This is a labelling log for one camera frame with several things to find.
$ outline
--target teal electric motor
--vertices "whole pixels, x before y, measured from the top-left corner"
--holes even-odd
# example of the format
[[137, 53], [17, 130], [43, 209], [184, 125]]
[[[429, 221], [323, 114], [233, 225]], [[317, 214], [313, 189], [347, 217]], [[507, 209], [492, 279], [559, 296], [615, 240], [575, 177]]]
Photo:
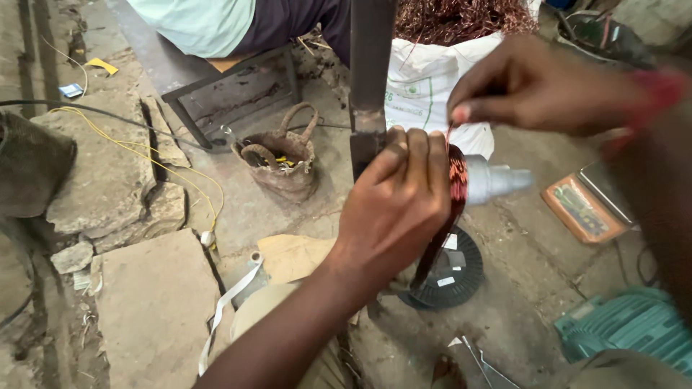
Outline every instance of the teal electric motor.
[[570, 363], [607, 349], [651, 355], [692, 378], [692, 333], [671, 297], [654, 288], [630, 288], [612, 300], [596, 296], [555, 322]]

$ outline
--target hand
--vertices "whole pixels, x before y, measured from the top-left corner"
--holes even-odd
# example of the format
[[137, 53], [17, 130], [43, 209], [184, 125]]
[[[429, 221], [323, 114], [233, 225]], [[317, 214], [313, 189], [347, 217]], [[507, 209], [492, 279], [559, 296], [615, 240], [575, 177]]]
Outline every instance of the hand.
[[444, 135], [394, 127], [388, 143], [351, 190], [323, 263], [366, 296], [423, 253], [451, 207]]
[[624, 109], [644, 96], [616, 71], [553, 51], [537, 37], [510, 36], [457, 82], [447, 119], [591, 135], [623, 126]]

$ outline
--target dark trousers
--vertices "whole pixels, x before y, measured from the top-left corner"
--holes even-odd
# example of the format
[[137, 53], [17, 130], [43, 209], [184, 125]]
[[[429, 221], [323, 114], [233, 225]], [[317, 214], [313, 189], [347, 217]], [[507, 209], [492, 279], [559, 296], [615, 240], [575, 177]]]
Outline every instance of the dark trousers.
[[281, 47], [291, 38], [322, 24], [322, 36], [344, 65], [350, 67], [350, 0], [255, 0], [253, 22], [231, 54]]

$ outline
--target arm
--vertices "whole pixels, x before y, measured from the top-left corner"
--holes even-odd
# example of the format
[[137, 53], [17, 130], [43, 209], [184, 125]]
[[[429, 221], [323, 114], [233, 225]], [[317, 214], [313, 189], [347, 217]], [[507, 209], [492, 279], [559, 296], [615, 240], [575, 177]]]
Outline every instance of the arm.
[[425, 249], [450, 212], [444, 135], [391, 129], [349, 194], [324, 262], [195, 388], [293, 388], [349, 317]]
[[[652, 99], [621, 73], [577, 61], [535, 37], [508, 37], [459, 80], [447, 108], [455, 125], [487, 120], [584, 136], [641, 119], [637, 108], [650, 109]], [[604, 154], [641, 224], [664, 288], [690, 325], [691, 108], [689, 102], [668, 107], [638, 123], [643, 129], [636, 136]]]

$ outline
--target white wire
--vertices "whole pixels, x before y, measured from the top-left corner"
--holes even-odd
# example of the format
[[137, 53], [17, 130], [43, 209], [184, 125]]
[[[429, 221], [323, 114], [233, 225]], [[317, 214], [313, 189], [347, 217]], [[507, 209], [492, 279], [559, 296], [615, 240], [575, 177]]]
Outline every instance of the white wire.
[[62, 54], [65, 58], [67, 58], [68, 60], [70, 60], [70, 61], [76, 63], [77, 66], [79, 66], [80, 68], [82, 68], [82, 71], [84, 72], [84, 91], [82, 92], [82, 95], [81, 95], [80, 97], [78, 97], [78, 98], [75, 99], [75, 101], [76, 101], [76, 100], [79, 100], [79, 99], [82, 98], [82, 97], [84, 97], [84, 96], [87, 94], [87, 90], [86, 90], [86, 89], [89, 87], [89, 77], [88, 77], [88, 75], [87, 75], [87, 70], [86, 70], [79, 62], [73, 60], [69, 55], [67, 55], [67, 54], [65, 54], [65, 53], [63, 53], [63, 52], [61, 52], [61, 51], [58, 50], [58, 49], [56, 49], [52, 44], [49, 44], [48, 41], [46, 40], [46, 38], [44, 38], [43, 35], [41, 35], [41, 39], [43, 39], [44, 42], [46, 42], [47, 45], [49, 45], [50, 47], [52, 47], [53, 50], [55, 50], [55, 51], [57, 51], [58, 53]]

